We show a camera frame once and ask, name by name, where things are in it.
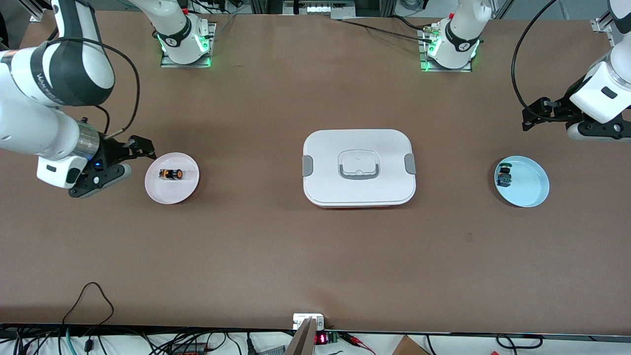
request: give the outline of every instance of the cable connector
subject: cable connector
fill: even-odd
[[[83,351],[86,353],[90,352],[94,349],[94,341],[92,339],[88,339],[85,341],[85,345],[83,346]]]
[[[250,333],[247,334],[247,355],[259,355],[254,348],[254,344],[252,343],[252,339],[250,338]]]
[[[345,332],[338,332],[339,338],[342,339],[343,341],[351,344],[352,346],[357,346],[360,347],[359,344],[362,343],[361,340],[357,339],[356,337],[350,335],[349,333],[345,333]]]

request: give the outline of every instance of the robotic arm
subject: robotic arm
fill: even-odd
[[[82,0],[53,0],[61,37],[100,42],[94,11]],[[63,41],[0,52],[0,148],[38,155],[37,177],[87,197],[126,178],[136,157],[153,157],[153,145],[132,136],[105,139],[86,121],[59,107],[99,105],[114,87],[114,72],[99,45]]]
[[[210,50],[208,20],[185,15],[176,0],[130,0],[149,18],[162,50],[177,64],[191,64]]]
[[[524,131],[539,123],[566,122],[573,139],[631,141],[631,123],[622,118],[631,105],[631,2],[608,0],[608,5],[615,26],[624,34],[622,41],[570,86],[563,98],[552,102],[542,97],[530,110],[523,110]]]
[[[453,16],[438,22],[438,36],[427,55],[448,69],[467,65],[480,44],[480,34],[491,14],[489,0],[459,0]]]

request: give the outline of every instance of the gray latch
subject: gray latch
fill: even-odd
[[[414,162],[414,154],[406,154],[405,157],[403,157],[403,161],[405,162],[405,171],[407,171],[408,174],[416,175],[416,163]]]
[[[302,177],[306,178],[307,176],[314,173],[314,159],[311,155],[303,155],[302,156]]]

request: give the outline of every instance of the container lid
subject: container lid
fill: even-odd
[[[302,157],[307,198],[321,207],[400,205],[416,191],[408,137],[394,129],[312,133]]]

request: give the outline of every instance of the battery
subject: battery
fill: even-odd
[[[160,175],[158,176],[165,180],[181,180],[183,175],[184,173],[180,169],[160,169]]]

